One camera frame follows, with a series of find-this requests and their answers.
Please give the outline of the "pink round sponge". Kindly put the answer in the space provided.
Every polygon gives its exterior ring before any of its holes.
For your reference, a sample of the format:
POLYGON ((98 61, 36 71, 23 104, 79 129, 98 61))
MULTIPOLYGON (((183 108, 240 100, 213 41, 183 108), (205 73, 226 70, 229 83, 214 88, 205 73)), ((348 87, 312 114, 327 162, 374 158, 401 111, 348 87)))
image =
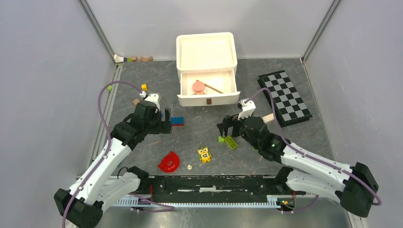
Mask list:
POLYGON ((192 85, 192 90, 196 93, 203 92, 205 90, 205 84, 200 81, 196 81, 192 85))

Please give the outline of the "white three-drawer organizer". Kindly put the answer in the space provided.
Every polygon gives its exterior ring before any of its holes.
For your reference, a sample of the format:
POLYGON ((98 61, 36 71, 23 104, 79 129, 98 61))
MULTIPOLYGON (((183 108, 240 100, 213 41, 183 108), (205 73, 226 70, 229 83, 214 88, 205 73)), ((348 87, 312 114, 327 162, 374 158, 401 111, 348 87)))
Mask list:
POLYGON ((238 60, 230 32, 179 35, 176 38, 176 67, 180 81, 181 106, 230 105, 238 101, 238 60), (194 95, 192 85, 200 80, 220 91, 205 87, 205 95, 194 95))

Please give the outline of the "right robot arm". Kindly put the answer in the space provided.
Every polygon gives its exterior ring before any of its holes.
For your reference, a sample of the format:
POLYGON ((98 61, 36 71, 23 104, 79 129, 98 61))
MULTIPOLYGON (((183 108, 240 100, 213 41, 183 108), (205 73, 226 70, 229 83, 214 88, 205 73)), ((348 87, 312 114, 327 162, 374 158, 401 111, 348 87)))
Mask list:
POLYGON ((372 206, 381 205, 379 185, 369 167, 336 162, 309 152, 269 131, 261 117, 225 116, 217 124, 221 136, 242 137, 266 160, 284 167, 274 181, 277 192, 290 190, 316 194, 338 202, 348 212, 366 218, 372 206))

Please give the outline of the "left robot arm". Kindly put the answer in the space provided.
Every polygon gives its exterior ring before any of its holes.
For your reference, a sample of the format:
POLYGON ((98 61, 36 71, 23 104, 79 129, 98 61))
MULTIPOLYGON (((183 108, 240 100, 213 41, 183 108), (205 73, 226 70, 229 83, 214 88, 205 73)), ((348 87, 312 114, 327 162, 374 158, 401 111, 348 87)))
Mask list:
POLYGON ((68 190, 58 189, 54 200, 62 218, 62 227, 69 221, 78 228, 94 228, 103 214, 123 196, 136 191, 145 193, 149 180, 129 172, 108 186, 106 181, 118 164, 148 134, 171 133, 171 110, 164 114, 152 101, 138 103, 133 113, 116 124, 107 142, 85 173, 68 190))

